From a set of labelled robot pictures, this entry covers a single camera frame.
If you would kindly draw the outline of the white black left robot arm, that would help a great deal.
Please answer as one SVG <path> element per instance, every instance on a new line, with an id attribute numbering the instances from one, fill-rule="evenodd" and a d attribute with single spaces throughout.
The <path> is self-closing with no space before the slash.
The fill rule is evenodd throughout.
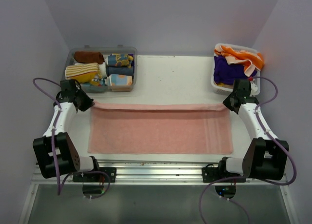
<path id="1" fill-rule="evenodd" d="M 90 181 L 101 177 L 101 169 L 93 156 L 81 157 L 68 131 L 75 115 L 94 105 L 77 80 L 62 80 L 60 91 L 52 98 L 54 114 L 42 137 L 33 140 L 33 149 L 44 178 L 56 178 L 84 172 Z"/>

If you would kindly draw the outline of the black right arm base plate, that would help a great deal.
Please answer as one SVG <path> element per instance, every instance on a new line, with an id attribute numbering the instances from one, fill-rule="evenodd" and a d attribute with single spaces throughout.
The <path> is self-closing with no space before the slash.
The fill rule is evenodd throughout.
<path id="1" fill-rule="evenodd" d="M 238 177 L 235 179 L 237 183 L 244 183 L 245 178 L 236 173 L 227 172 L 222 166 L 217 166 L 216 164 L 208 164 L 201 169 L 202 180 L 204 183 L 211 183 L 220 179 Z"/>

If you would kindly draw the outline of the pink terry towel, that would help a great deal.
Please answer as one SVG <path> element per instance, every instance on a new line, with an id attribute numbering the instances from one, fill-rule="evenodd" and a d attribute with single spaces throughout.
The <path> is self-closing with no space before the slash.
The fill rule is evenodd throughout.
<path id="1" fill-rule="evenodd" d="M 229 110 L 217 104 L 96 103 L 90 153 L 231 154 Z"/>

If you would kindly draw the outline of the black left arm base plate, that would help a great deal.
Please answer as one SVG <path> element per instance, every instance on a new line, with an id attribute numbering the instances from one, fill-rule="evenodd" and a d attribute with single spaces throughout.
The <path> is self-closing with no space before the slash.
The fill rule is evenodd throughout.
<path id="1" fill-rule="evenodd" d="M 114 183 L 117 175 L 116 167 L 100 167 L 100 173 L 84 173 L 74 175 L 72 178 L 73 182 L 76 183 Z"/>

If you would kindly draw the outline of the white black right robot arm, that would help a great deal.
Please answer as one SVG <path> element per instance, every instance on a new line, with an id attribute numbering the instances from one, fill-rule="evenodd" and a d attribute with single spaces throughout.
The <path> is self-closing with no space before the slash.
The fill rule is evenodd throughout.
<path id="1" fill-rule="evenodd" d="M 217 175 L 225 182 L 234 175 L 273 181 L 284 175 L 289 145 L 271 131 L 251 90 L 250 80 L 236 79 L 232 93 L 223 101 L 225 107 L 241 118 L 251 139 L 243 158 L 224 157 L 219 162 Z"/>

